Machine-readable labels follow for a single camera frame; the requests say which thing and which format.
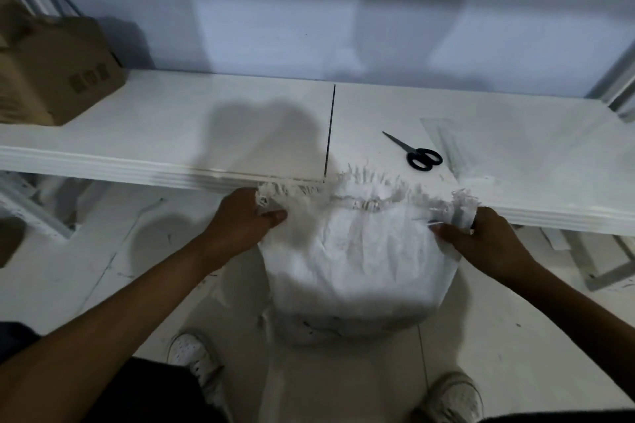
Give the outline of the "clear plastic bag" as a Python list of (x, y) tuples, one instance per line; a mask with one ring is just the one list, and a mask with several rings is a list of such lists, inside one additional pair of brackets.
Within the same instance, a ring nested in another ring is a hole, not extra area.
[(483, 148), (474, 142), (464, 123), (430, 117), (421, 118), (420, 122), (459, 183), (497, 182)]

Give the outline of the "black scissors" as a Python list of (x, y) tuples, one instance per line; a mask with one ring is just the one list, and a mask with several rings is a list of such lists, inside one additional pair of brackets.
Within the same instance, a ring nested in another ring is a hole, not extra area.
[(433, 168), (440, 166), (443, 163), (443, 157), (432, 149), (426, 148), (414, 148), (387, 132), (382, 132), (385, 137), (391, 140), (393, 143), (401, 147), (406, 152), (406, 160), (409, 166), (420, 172), (429, 172)]

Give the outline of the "person's right white shoe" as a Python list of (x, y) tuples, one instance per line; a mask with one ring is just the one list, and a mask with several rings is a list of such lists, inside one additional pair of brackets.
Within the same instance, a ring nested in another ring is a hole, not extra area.
[(437, 379), (412, 410), (409, 423), (479, 423), (483, 400), (476, 383), (453, 371)]

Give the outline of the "person's left hand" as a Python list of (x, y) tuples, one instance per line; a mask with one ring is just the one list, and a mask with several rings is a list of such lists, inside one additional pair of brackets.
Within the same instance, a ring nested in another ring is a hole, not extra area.
[(230, 259), (252, 249), (269, 231), (258, 226), (262, 211), (255, 188), (239, 188), (221, 201), (209, 225), (197, 238), (207, 271), (212, 273)]

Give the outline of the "person's white shoe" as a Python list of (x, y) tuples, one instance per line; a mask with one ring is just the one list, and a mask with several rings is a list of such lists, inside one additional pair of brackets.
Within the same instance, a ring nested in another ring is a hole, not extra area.
[(479, 423), (483, 400), (476, 383), (453, 371), (437, 379), (412, 410), (409, 423)]
[(220, 423), (234, 423), (223, 384), (225, 366), (205, 335), (181, 331), (171, 340), (165, 362), (186, 369), (196, 379), (207, 408), (218, 415)]

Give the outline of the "person's left forearm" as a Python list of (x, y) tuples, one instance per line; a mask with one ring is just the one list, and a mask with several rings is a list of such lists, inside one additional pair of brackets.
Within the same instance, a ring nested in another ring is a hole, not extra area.
[(79, 423), (126, 361), (231, 256), (193, 241), (0, 365), (0, 423)]

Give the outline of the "person's black shorts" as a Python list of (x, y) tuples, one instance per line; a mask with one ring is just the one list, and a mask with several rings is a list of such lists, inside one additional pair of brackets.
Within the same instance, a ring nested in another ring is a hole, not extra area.
[[(43, 336), (0, 322), (0, 365)], [(79, 423), (220, 423), (184, 368), (131, 356)]]

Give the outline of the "white metal shelf frame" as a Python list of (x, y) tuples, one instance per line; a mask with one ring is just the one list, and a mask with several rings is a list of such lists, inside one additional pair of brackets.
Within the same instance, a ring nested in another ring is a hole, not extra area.
[(19, 173), (0, 171), (0, 213), (19, 218), (47, 236), (69, 240), (75, 234), (75, 223), (47, 209), (39, 193), (38, 188)]

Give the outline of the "person's right hand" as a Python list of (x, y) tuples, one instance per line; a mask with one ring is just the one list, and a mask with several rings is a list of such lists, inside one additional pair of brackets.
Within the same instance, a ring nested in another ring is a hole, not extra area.
[(513, 227), (492, 208), (477, 209), (472, 230), (473, 245), (450, 245), (472, 266), (499, 283), (510, 287), (538, 267)]

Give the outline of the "brown cardboard box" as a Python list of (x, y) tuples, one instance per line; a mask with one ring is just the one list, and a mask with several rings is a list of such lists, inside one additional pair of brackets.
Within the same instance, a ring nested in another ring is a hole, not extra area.
[(62, 126), (125, 83), (95, 19), (0, 0), (0, 124)]

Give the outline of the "person's left white shoe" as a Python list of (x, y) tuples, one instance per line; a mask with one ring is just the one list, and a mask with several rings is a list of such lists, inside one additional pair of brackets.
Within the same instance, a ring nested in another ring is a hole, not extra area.
[(218, 415), (220, 423), (234, 423), (223, 384), (225, 366), (205, 335), (181, 331), (171, 340), (165, 362), (186, 369), (196, 379), (207, 408)]

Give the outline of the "person's right forearm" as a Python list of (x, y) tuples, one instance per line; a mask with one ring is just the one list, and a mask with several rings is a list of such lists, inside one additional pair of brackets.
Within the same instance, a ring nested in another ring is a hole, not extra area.
[(505, 285), (551, 320), (635, 403), (635, 328), (535, 260)]

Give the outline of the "white woven sack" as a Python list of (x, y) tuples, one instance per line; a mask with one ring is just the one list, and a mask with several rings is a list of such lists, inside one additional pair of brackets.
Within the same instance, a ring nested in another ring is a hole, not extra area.
[(313, 186), (267, 182), (255, 199), (288, 214), (258, 246), (269, 322), (294, 345), (385, 335), (432, 315), (461, 256), (431, 227), (469, 230), (479, 206), (464, 189), (439, 193), (367, 169)]

